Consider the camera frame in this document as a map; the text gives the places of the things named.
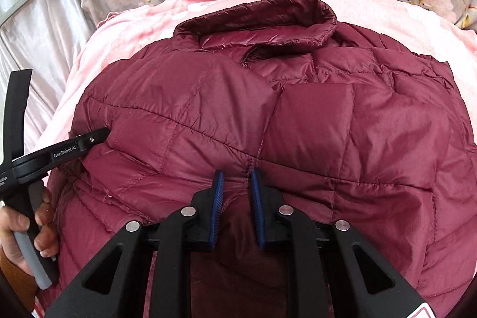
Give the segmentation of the person's left hand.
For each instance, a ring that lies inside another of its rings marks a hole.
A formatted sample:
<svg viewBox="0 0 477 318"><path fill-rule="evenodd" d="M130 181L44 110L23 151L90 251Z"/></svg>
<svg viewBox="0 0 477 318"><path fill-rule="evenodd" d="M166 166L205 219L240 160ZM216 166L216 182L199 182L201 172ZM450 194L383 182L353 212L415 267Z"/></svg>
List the person's left hand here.
<svg viewBox="0 0 477 318"><path fill-rule="evenodd" d="M35 238L34 245L41 257L53 257L59 251L58 229L53 222L53 217L52 195L48 189L44 188L41 206L35 213L35 222L40 228L40 233ZM30 221L25 215L8 206L1 208L1 248L3 253L14 266L26 274L32 275L14 236L15 232L26 232L29 225Z"/></svg>

